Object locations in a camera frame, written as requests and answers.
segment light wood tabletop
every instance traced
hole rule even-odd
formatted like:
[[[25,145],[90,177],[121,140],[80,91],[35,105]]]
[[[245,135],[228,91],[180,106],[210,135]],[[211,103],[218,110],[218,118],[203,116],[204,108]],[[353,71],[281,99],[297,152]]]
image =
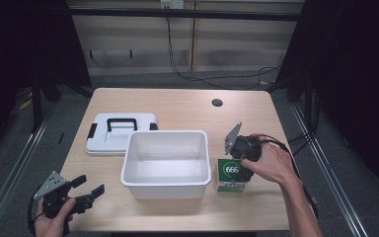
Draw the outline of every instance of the light wood tabletop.
[[[223,102],[212,105],[214,99]],[[90,127],[98,114],[151,113],[161,130],[203,130],[208,136],[212,179],[202,198],[137,200],[120,181],[124,156],[86,152]],[[83,231],[258,231],[288,230],[280,188],[254,175],[241,194],[218,193],[216,162],[224,155],[224,137],[242,122],[241,135],[261,132],[287,143],[267,92],[171,89],[98,89],[88,106],[61,175],[88,182],[69,193],[77,197],[104,184],[94,207],[75,215],[71,230]]]

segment green box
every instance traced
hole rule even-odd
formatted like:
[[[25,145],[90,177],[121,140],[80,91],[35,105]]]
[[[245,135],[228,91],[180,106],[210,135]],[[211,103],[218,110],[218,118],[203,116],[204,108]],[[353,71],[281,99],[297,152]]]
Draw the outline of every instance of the green box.
[[[218,159],[217,160],[217,191],[227,193],[241,193],[246,182],[236,182],[242,166],[240,160]]]

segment electrical outlet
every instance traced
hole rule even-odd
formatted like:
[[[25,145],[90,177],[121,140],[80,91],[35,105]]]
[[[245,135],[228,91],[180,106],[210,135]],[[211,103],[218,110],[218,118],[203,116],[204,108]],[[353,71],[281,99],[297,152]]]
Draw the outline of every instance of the electrical outlet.
[[[172,9],[184,9],[184,0],[172,0]]]
[[[161,0],[161,9],[172,9],[172,0]]]

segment power cord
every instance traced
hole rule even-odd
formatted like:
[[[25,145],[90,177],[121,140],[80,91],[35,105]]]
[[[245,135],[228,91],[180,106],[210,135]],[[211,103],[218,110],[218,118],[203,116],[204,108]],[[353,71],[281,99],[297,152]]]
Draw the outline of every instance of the power cord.
[[[280,66],[263,67],[263,68],[261,68],[258,71],[258,73],[251,74],[251,75],[216,76],[216,77],[205,77],[205,78],[197,78],[197,77],[192,77],[192,76],[185,76],[185,75],[183,75],[178,70],[177,65],[175,64],[174,51],[173,51],[172,40],[171,40],[171,20],[170,20],[170,18],[167,18],[167,25],[168,25],[169,59],[170,59],[171,68],[172,68],[172,70],[178,76],[180,76],[181,78],[184,78],[186,80],[189,80],[191,82],[203,82],[203,83],[206,83],[206,84],[208,84],[210,86],[214,86],[214,87],[217,87],[217,88],[220,88],[220,89],[223,89],[223,90],[234,90],[233,88],[227,88],[227,87],[223,87],[223,86],[217,85],[215,83],[210,82],[209,80],[223,79],[223,78],[252,78],[252,77],[258,77],[258,81],[254,85],[252,85],[252,86],[250,86],[248,88],[238,89],[238,90],[252,90],[252,89],[256,88],[258,85],[261,84],[261,82],[262,82],[261,76],[262,75],[267,74],[267,73],[269,73],[269,72],[271,72],[273,70],[277,70],[277,69],[280,68]]]

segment white container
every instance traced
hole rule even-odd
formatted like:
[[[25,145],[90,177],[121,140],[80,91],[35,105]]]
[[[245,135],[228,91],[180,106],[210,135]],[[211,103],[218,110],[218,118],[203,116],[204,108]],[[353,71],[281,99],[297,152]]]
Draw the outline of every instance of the white container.
[[[134,131],[128,137],[121,182],[134,198],[201,198],[210,180],[205,132]]]

